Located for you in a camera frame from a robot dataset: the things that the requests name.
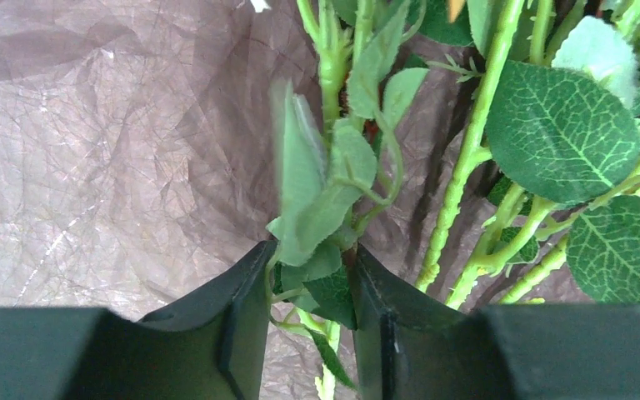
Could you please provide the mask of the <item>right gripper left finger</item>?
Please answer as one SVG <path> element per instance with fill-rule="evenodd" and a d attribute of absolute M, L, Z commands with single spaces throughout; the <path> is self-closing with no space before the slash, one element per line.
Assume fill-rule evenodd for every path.
<path fill-rule="evenodd" d="M 0 307 L 0 399 L 256 399 L 268 332 L 259 242 L 130 321 L 103 307 Z"/>

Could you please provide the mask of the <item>pink flower bunch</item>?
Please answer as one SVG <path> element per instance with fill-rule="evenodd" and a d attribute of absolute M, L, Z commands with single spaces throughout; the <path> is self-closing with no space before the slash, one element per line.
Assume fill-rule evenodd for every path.
<path fill-rule="evenodd" d="M 422 34 L 473 45 L 476 102 L 415 282 L 426 292 L 470 175 L 494 163 L 496 212 L 447 295 L 460 308 L 479 278 L 530 269 L 515 303 L 567 267 L 604 303 L 640 303 L 640 1 L 426 1 Z"/>

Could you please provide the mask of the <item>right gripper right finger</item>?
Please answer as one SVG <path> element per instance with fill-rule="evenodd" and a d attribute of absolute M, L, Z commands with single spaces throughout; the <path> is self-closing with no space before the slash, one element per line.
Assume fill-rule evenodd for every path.
<path fill-rule="evenodd" d="M 640 305 L 506 305 L 463 314 L 364 247 L 350 287 L 363 399 L 640 399 Z"/>

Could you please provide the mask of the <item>red wrapping paper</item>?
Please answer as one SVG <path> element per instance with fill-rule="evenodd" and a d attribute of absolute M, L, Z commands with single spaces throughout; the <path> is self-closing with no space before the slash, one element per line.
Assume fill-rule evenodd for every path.
<path fill-rule="evenodd" d="M 258 243 L 276 247 L 272 85 L 291 83 L 322 116 L 298 2 L 0 1 L 0 308 L 106 308 L 136 322 Z M 401 191 L 358 242 L 416 289 L 479 85 L 444 68 L 448 59 L 486 66 L 473 45 L 422 27 L 398 53 L 397 71 L 428 73 L 396 131 Z M 422 292 L 447 307 L 496 212 L 499 179 L 488 162 L 467 180 L 439 274 Z M 591 299 L 567 267 L 503 302 L 529 269 L 481 277 L 449 308 L 640 305 Z M 349 397 L 363 399 L 355 319 L 337 353 Z"/>

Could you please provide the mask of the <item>large pink rose stem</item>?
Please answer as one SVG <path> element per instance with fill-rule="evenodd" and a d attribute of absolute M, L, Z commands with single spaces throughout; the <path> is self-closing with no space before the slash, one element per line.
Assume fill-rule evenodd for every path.
<path fill-rule="evenodd" d="M 402 45 L 423 25 L 425 1 L 300 1 L 317 53 L 322 116 L 290 82 L 275 82 L 273 116 L 278 215 L 264 270 L 268 311 L 289 303 L 276 328 L 309 338 L 321 358 L 317 396 L 353 388 L 338 356 L 343 329 L 356 326 L 349 268 L 369 223 L 403 184 L 396 131 L 428 75 L 397 71 Z"/>

